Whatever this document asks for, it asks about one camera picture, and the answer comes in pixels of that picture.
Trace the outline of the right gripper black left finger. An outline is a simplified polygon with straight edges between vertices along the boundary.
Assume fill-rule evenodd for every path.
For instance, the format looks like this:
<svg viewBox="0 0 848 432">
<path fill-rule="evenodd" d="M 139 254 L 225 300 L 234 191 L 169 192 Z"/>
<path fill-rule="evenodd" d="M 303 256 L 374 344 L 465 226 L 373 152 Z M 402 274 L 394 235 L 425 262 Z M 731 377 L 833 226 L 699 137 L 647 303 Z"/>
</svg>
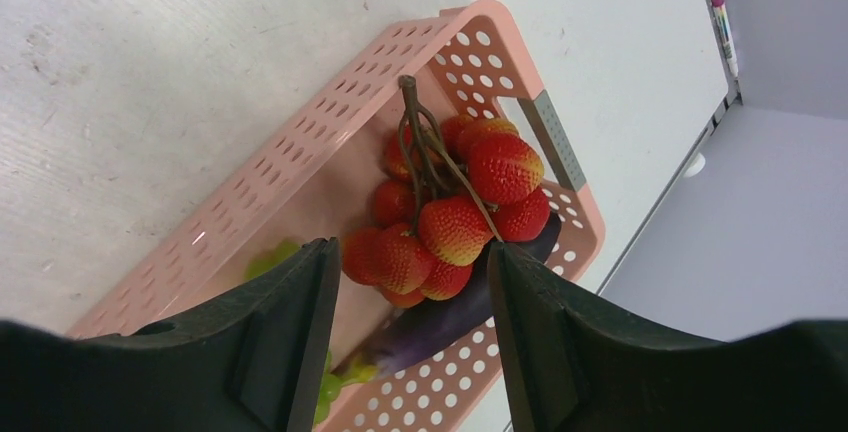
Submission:
<svg viewBox="0 0 848 432">
<path fill-rule="evenodd" d="M 5 431 L 308 431 L 340 284 L 337 239 L 130 335 L 1 324 Z"/>
</svg>

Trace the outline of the red cherry tomato bunch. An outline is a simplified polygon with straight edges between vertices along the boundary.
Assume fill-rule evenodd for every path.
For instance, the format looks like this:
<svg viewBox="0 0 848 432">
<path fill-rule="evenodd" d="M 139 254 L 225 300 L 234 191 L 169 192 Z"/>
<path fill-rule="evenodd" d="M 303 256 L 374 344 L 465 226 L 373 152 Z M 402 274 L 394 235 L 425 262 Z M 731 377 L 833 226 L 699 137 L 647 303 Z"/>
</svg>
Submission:
<svg viewBox="0 0 848 432">
<path fill-rule="evenodd" d="M 474 287 L 487 246 L 515 243 L 546 259 L 560 227 L 542 159 L 508 119 L 425 107 L 415 78 L 399 80 L 403 111 L 382 146 L 386 177 L 370 222 L 342 239 L 342 270 L 390 304 L 446 302 Z"/>
</svg>

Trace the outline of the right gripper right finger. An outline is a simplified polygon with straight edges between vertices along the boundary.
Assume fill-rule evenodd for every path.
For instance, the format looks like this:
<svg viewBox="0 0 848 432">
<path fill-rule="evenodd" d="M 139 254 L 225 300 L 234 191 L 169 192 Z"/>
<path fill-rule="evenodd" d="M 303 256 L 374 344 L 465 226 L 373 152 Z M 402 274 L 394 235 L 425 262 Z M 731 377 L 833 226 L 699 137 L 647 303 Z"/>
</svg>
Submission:
<svg viewBox="0 0 848 432">
<path fill-rule="evenodd" d="M 847 324 L 800 320 L 731 342 L 653 322 L 518 246 L 488 259 L 516 431 L 843 431 Z"/>
</svg>

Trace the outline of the pink plastic basket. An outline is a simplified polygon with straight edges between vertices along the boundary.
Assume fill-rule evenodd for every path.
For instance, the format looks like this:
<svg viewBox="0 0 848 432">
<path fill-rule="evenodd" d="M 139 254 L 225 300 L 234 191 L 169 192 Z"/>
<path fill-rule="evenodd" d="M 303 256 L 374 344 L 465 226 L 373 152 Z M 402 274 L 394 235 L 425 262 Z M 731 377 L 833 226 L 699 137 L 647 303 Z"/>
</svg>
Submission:
<svg viewBox="0 0 848 432">
<path fill-rule="evenodd" d="M 527 114 L 540 155 L 549 160 L 542 182 L 562 224 L 554 272 L 577 280 L 598 254 L 604 223 L 518 26 L 495 0 L 478 0 L 438 16 L 390 25 L 243 166 L 217 188 L 115 288 L 80 319 L 74 338 L 129 334 L 237 287 L 248 261 L 284 238 L 304 242 L 341 236 L 366 219 L 366 201 L 385 178 L 382 145 L 403 111 L 398 77 L 414 75 L 422 102 L 436 117 L 504 115 L 512 98 Z M 329 347 L 344 358 L 372 331 L 388 325 L 390 305 L 377 292 L 344 278 L 339 284 Z M 501 378 L 494 319 L 411 371 L 341 392 L 315 431 L 457 431 Z M 178 366 L 163 379 L 177 379 Z M 150 392 L 164 399 L 153 412 L 127 399 L 115 425 L 82 431 L 248 431 L 213 419 L 201 393 L 221 386 L 190 379 Z"/>
</svg>

